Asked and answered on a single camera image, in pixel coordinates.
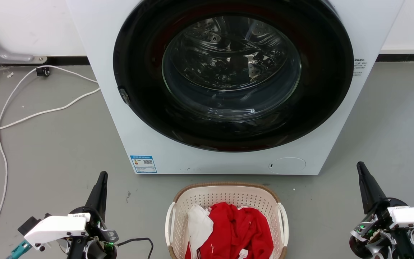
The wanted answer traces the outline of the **white front-load washing machine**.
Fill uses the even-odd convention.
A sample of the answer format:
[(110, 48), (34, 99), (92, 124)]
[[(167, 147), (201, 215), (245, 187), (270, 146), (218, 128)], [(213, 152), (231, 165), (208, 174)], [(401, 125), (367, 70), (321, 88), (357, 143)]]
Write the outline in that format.
[[(347, 26), (354, 59), (368, 63), (353, 76), (346, 97), (333, 115), (309, 134), (272, 149), (229, 153), (188, 146), (155, 131), (123, 101), (113, 69), (117, 35), (142, 0), (67, 0), (71, 16), (101, 88), (121, 142), (130, 156), (152, 156), (156, 174), (278, 175), (274, 160), (295, 157), (306, 162), (300, 175), (321, 171), (384, 45), (404, 0), (327, 0)], [(131, 163), (131, 172), (135, 173)]]

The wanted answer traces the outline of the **beige perforated laundry basket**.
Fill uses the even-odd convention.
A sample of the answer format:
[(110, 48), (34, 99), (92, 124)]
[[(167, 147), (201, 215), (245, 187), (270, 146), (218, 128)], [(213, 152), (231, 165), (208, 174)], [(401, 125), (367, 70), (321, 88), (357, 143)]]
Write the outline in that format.
[(274, 250), (271, 259), (286, 259), (289, 219), (279, 197), (261, 184), (212, 182), (191, 184), (180, 190), (168, 208), (165, 241), (171, 259), (183, 259), (188, 245), (188, 211), (193, 205), (203, 208), (226, 202), (240, 208), (256, 208), (266, 216)]

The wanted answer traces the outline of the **small printed text label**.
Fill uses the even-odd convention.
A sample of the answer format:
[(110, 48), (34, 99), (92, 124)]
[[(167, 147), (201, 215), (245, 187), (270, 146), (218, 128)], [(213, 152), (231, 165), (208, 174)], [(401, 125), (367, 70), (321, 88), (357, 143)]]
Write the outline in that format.
[(365, 59), (354, 59), (353, 76), (360, 76), (363, 74), (367, 67)]

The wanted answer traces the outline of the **black round washer door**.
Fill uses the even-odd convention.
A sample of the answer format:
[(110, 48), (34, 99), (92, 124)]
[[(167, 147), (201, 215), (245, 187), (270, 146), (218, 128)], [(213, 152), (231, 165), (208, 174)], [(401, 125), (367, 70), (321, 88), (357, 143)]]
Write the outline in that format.
[(123, 101), (155, 131), (237, 153), (327, 121), (351, 86), (354, 48), (327, 0), (142, 0), (113, 69)]

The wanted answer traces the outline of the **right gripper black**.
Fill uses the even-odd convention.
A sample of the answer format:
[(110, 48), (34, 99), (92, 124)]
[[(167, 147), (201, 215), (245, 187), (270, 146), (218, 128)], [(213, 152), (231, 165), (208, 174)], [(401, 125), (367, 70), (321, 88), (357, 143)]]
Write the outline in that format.
[(390, 228), (392, 219), (387, 210), (406, 204), (396, 198), (386, 198), (363, 161), (356, 168), (366, 216), (350, 233), (350, 249), (361, 259), (410, 259), (410, 231)]

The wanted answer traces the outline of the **blue energy label sticker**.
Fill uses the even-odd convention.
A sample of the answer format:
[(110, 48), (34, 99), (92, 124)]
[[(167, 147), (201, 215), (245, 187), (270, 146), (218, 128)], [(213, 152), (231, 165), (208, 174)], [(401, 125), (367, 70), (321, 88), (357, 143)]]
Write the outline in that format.
[(136, 174), (156, 174), (157, 169), (152, 156), (130, 156)]

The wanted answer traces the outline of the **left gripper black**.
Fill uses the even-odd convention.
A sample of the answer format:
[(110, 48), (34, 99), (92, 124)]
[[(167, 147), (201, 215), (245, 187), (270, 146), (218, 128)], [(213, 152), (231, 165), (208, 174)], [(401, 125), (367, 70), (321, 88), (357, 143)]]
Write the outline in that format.
[(87, 236), (68, 237), (68, 259), (116, 259), (117, 232), (105, 226), (108, 194), (108, 173), (100, 172), (91, 190), (86, 206), (74, 209), (70, 214), (90, 213), (86, 224)]

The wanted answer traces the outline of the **round white filter cover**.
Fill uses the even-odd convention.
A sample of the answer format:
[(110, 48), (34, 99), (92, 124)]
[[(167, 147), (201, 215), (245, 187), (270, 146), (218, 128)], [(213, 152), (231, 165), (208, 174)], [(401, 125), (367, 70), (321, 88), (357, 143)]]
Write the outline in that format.
[(269, 164), (269, 170), (278, 175), (299, 175), (305, 167), (306, 162), (295, 157), (280, 158)]

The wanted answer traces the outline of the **white garment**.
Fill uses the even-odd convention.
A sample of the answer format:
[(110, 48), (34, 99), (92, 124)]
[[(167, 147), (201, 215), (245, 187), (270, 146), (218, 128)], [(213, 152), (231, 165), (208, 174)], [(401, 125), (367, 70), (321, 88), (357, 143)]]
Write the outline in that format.
[(213, 221), (209, 217), (211, 208), (193, 205), (188, 211), (185, 259), (202, 259), (201, 247), (213, 232)]

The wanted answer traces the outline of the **red garment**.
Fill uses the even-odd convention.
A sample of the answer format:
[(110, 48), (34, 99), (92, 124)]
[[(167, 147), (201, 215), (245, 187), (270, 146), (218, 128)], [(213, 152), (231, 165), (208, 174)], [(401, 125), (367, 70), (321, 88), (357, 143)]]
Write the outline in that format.
[(274, 243), (263, 213), (225, 202), (210, 208), (213, 232), (201, 247), (202, 259), (271, 259)]

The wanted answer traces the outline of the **grey wall pipe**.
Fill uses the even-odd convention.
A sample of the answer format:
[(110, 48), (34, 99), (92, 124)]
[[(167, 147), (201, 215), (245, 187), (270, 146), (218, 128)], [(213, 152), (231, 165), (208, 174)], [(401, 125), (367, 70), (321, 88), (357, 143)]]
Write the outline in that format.
[(0, 64), (45, 64), (47, 61), (46, 56), (14, 53), (0, 44)]

